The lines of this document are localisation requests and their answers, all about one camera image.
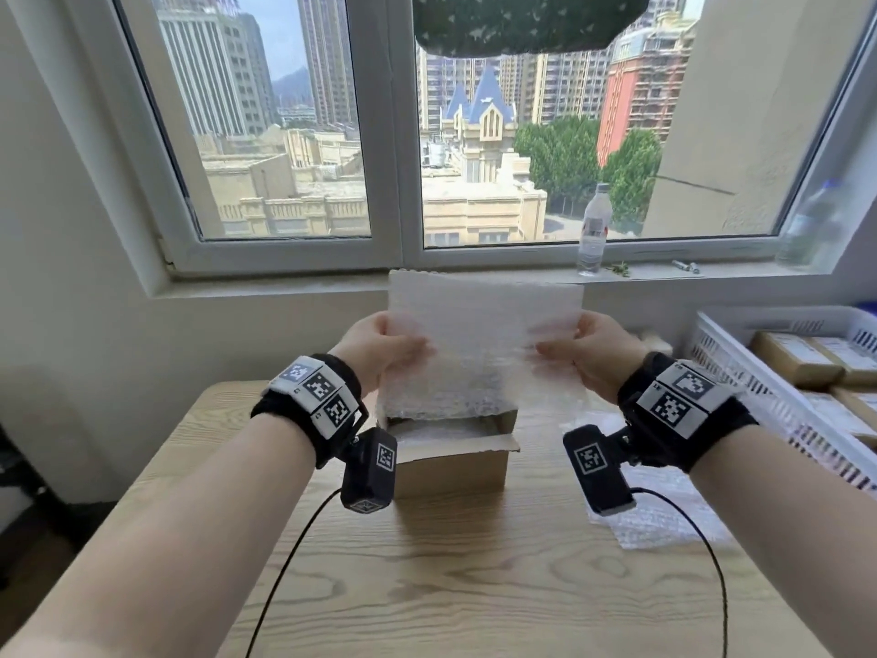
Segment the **mountain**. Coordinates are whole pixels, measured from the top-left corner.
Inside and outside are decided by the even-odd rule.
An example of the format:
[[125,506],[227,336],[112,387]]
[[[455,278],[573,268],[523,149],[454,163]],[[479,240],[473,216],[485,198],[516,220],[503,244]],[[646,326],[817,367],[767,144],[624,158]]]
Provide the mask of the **mountain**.
[[311,94],[311,75],[306,66],[274,80],[271,85],[275,91],[277,105],[281,108],[296,103],[314,105],[314,97]]

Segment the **wooden table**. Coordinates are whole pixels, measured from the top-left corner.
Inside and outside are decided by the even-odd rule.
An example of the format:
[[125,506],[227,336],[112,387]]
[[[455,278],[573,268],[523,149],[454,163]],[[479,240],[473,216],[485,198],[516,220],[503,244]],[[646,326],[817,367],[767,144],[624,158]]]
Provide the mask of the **wooden table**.
[[[119,502],[111,531],[203,462],[246,421],[264,382],[208,388]],[[587,520],[560,442],[560,408],[520,411],[503,493],[357,515],[333,500],[314,523],[259,633],[259,656],[588,656],[721,653],[718,577],[701,544],[622,551]],[[340,483],[318,471],[222,656],[243,656],[313,510]],[[731,656],[827,653],[739,549],[719,549]]]

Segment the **black cable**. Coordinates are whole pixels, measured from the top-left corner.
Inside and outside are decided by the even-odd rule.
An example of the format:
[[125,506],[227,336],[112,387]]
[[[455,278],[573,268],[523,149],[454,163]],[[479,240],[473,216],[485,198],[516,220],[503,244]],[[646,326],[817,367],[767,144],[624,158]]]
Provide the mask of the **black cable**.
[[662,501],[667,502],[672,505],[676,510],[679,511],[679,514],[682,515],[689,524],[691,524],[691,528],[697,531],[697,535],[701,537],[701,540],[705,545],[707,545],[707,551],[709,552],[709,556],[712,557],[713,565],[716,566],[716,572],[718,572],[718,581],[722,586],[722,658],[728,658],[728,589],[724,585],[724,573],[722,572],[722,567],[718,564],[718,559],[716,558],[716,553],[713,552],[712,545],[707,540],[707,537],[703,535],[703,531],[698,528],[695,524],[695,520],[692,520],[686,514],[685,510],[676,505],[673,501],[665,497],[663,494],[659,494],[653,489],[646,489],[645,487],[633,487],[630,489],[632,494],[651,494],[652,497],[658,497]]
[[247,655],[245,658],[250,658],[250,654],[253,652],[253,647],[256,646],[256,637],[259,636],[259,629],[262,628],[262,621],[265,620],[265,615],[268,613],[269,605],[271,604],[271,600],[274,598],[274,594],[277,592],[277,587],[280,586],[280,580],[283,579],[283,575],[286,575],[286,569],[290,566],[290,562],[292,561],[292,557],[296,555],[296,551],[298,550],[298,546],[301,545],[301,541],[304,540],[305,534],[308,532],[308,529],[311,528],[311,525],[314,523],[314,520],[317,518],[317,515],[323,511],[323,508],[329,504],[329,502],[336,497],[341,492],[341,489],[336,489],[332,494],[326,497],[326,500],[320,504],[320,507],[317,508],[317,511],[311,516],[311,519],[308,520],[308,523],[304,525],[304,528],[301,530],[301,534],[298,536],[298,540],[292,547],[292,551],[290,555],[286,557],[286,562],[283,564],[283,568],[280,569],[280,574],[277,575],[277,579],[275,580],[275,584],[271,587],[271,593],[269,593],[269,599],[265,601],[265,605],[262,607],[262,613],[259,615],[259,621],[256,623],[256,629],[253,630],[253,637],[250,638],[250,646],[247,648]]

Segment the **storage basket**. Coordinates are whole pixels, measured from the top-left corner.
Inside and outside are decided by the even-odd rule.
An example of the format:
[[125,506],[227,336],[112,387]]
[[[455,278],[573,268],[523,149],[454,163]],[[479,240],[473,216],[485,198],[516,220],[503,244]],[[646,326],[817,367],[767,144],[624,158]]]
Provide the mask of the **storage basket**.
[[877,453],[828,423],[804,396],[746,347],[759,330],[843,337],[877,360],[877,318],[854,307],[717,307],[698,312],[686,355],[722,382],[762,425],[849,484],[877,498]]

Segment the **glass pane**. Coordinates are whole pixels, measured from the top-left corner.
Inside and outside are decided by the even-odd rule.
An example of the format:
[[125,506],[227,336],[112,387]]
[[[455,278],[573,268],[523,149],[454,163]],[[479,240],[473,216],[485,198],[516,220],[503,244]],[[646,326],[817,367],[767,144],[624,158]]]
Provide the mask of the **glass pane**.
[[610,240],[773,234],[873,2],[650,0],[603,51],[418,46],[425,245],[578,240],[598,182]]
[[194,140],[216,202],[204,237],[368,236],[345,1],[151,1],[173,77],[150,83],[179,89],[191,138],[170,141],[186,175]]

